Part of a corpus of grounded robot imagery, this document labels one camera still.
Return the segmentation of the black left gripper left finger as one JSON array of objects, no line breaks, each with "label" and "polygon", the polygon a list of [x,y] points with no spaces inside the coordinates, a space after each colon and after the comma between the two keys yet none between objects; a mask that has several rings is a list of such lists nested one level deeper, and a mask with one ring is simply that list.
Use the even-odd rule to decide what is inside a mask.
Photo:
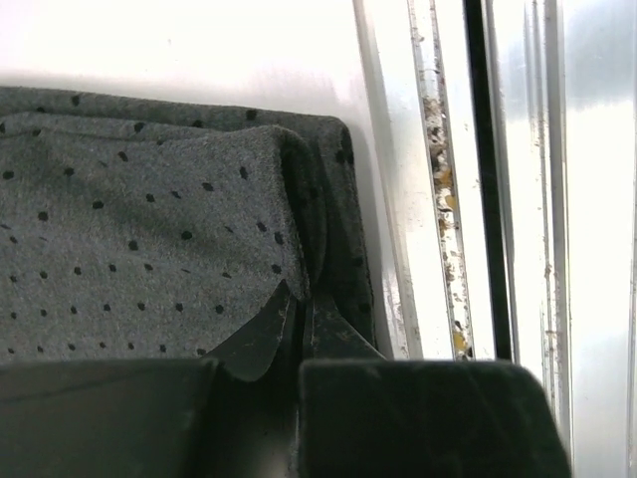
[{"label": "black left gripper left finger", "polygon": [[289,477],[298,301],[277,287],[200,358],[1,370],[5,477]]}]

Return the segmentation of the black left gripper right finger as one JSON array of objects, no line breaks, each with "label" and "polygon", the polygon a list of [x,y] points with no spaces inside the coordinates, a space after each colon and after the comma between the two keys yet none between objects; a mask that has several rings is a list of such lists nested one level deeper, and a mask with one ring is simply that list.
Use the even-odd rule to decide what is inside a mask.
[{"label": "black left gripper right finger", "polygon": [[308,305],[299,374],[304,477],[567,477],[538,381],[507,361],[389,360]]}]

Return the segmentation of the grey polka dot skirt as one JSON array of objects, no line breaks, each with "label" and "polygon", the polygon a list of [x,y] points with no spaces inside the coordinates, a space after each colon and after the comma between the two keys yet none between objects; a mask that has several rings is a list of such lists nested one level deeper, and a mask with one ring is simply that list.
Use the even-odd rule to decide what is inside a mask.
[{"label": "grey polka dot skirt", "polygon": [[1,91],[1,360],[190,358],[280,285],[375,338],[345,124]]}]

